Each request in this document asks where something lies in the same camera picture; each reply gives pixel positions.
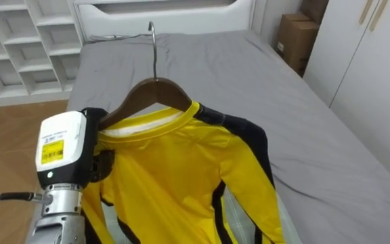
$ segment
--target black cable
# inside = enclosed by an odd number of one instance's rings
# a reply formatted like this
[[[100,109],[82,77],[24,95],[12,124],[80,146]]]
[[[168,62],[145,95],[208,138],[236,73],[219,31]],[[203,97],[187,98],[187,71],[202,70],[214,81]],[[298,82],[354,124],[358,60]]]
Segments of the black cable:
[[[23,200],[31,201],[34,198],[33,192],[7,192],[0,195],[0,201],[2,200]]]

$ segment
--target yellow label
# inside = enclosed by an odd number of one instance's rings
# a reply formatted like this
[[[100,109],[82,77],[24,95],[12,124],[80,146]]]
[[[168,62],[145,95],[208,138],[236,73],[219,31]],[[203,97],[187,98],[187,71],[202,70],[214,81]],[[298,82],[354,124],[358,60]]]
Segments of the yellow label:
[[[51,163],[62,159],[64,155],[64,140],[52,142],[43,146],[41,151],[41,164]]]

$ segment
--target cardboard box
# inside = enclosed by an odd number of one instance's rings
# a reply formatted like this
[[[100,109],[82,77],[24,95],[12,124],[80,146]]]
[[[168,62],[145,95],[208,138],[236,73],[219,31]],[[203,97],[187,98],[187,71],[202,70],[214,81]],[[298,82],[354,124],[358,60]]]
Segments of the cardboard box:
[[[320,25],[303,14],[282,16],[275,49],[284,61],[301,76],[316,42]]]
[[[312,21],[321,24],[328,3],[329,0],[303,0],[300,10],[302,14],[310,17]]]

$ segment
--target wooden hanger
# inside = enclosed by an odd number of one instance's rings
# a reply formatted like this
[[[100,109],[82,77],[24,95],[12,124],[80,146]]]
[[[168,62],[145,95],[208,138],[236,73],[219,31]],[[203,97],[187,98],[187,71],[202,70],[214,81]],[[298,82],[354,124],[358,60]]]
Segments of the wooden hanger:
[[[170,106],[180,111],[186,111],[192,105],[192,99],[189,98],[180,86],[169,79],[156,76],[156,33],[151,21],[148,25],[148,30],[152,32],[153,36],[154,77],[144,79],[132,88],[123,103],[100,121],[99,130],[106,129],[155,103]]]

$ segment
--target barcode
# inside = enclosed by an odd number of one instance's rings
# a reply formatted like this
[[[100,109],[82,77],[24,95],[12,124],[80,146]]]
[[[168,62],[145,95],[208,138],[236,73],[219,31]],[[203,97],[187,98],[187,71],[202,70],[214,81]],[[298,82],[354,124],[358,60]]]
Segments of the barcode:
[[[58,152],[51,152],[51,153],[48,153],[46,155],[43,155],[43,159],[54,157],[56,155],[62,155],[62,150],[59,150]]]

